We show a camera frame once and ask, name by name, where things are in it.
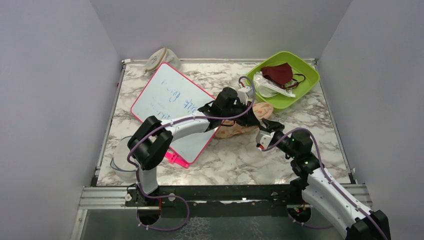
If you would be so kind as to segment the peach floral mesh laundry bag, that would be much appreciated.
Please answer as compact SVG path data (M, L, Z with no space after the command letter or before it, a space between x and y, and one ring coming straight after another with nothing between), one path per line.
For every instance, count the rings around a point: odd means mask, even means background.
M252 110L255 119L252 115L244 115L241 120L225 120L225 126L217 130L214 138L226 139L256 130L260 125L259 120L268 119L273 114L274 107L269 103L259 102L253 105Z

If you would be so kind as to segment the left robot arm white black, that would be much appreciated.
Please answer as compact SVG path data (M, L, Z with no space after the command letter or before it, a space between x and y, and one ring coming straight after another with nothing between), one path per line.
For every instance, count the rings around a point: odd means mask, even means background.
M156 167L162 162L172 142L184 137L207 133L225 126L224 121L233 121L242 127L260 126L253 105L253 86L238 90L225 87L215 100L206 103L195 113L168 122L148 117L127 143L127 161L135 166L138 199L144 205L157 200Z

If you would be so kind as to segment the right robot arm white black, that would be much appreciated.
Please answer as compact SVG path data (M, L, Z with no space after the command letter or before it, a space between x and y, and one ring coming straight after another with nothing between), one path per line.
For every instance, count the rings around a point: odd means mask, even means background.
M256 146L263 152L278 148L290 159L298 177L288 190L289 199L312 205L345 240L391 239L388 217L372 210L347 191L325 168L317 140L303 127L284 133L284 125L262 119Z

